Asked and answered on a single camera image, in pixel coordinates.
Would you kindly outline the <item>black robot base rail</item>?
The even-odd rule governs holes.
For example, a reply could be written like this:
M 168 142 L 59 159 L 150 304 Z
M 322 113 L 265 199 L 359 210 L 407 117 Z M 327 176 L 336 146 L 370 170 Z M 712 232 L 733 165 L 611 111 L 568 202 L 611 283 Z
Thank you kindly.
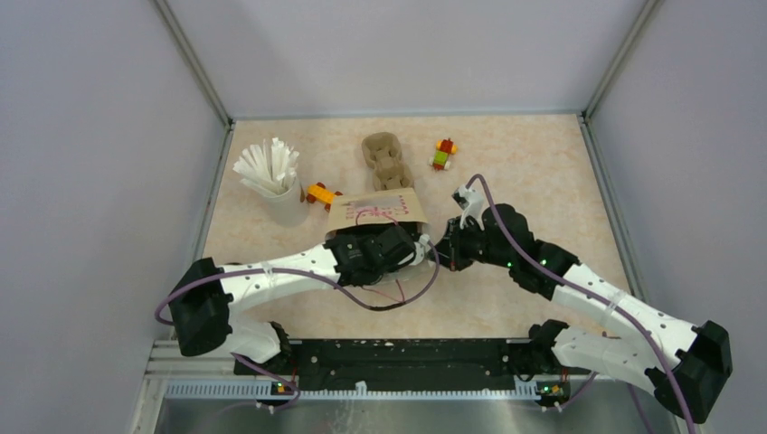
M 303 339 L 256 364 L 271 373 L 308 375 L 312 366 L 478 368 L 481 372 L 560 375 L 551 351 L 519 338 Z

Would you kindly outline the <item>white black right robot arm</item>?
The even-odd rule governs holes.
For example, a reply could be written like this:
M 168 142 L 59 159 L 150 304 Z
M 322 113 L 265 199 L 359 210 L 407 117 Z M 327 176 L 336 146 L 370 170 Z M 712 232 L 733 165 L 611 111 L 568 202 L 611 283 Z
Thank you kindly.
M 675 318 L 616 288 L 568 250 L 536 239 L 509 204 L 487 208 L 479 220 L 450 219 L 428 257 L 451 271 L 476 262 L 505 268 L 522 289 L 615 333 L 597 336 L 554 320 L 532 326 L 530 359 L 543 373 L 564 366 L 609 375 L 651 393 L 679 418 L 703 424 L 733 372 L 723 326 Z

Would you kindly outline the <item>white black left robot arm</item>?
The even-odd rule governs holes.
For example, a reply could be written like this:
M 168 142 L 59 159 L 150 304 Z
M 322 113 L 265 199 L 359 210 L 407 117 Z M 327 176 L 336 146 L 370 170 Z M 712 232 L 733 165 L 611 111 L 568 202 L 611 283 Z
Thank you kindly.
M 246 318 L 248 310 L 307 291 L 367 287 L 431 258 L 428 235 L 407 224 L 347 228 L 326 241 L 279 259 L 219 266 L 195 261 L 156 310 L 164 309 L 179 352 L 196 357 L 221 349 L 245 356 L 267 373 L 289 365 L 288 338 L 280 325 Z

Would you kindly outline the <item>kraft pink paper bag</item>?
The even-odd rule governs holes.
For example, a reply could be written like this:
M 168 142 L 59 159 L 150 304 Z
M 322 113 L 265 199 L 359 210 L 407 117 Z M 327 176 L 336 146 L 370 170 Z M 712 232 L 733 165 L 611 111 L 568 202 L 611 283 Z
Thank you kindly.
M 431 288 L 439 271 L 432 260 L 434 241 L 426 248 L 421 265 L 384 274 L 377 235 L 390 224 L 418 224 L 422 234 L 430 236 L 430 222 L 417 193 L 412 188 L 338 196 L 327 221 L 324 246 L 336 258 L 338 284 L 344 288 L 376 289 L 382 284 L 402 284 L 414 278 L 426 278 L 425 286 L 407 298 L 404 294 L 390 309 L 409 304 Z

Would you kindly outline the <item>brown cardboard cup carrier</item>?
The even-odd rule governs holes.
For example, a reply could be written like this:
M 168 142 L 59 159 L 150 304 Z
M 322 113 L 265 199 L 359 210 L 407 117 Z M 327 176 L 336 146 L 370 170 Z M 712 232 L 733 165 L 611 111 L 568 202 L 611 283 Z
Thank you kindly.
M 372 183 L 376 192 L 414 187 L 414 177 L 402 156 L 399 138 L 390 132 L 378 132 L 365 137 L 361 143 L 365 163 L 373 170 Z

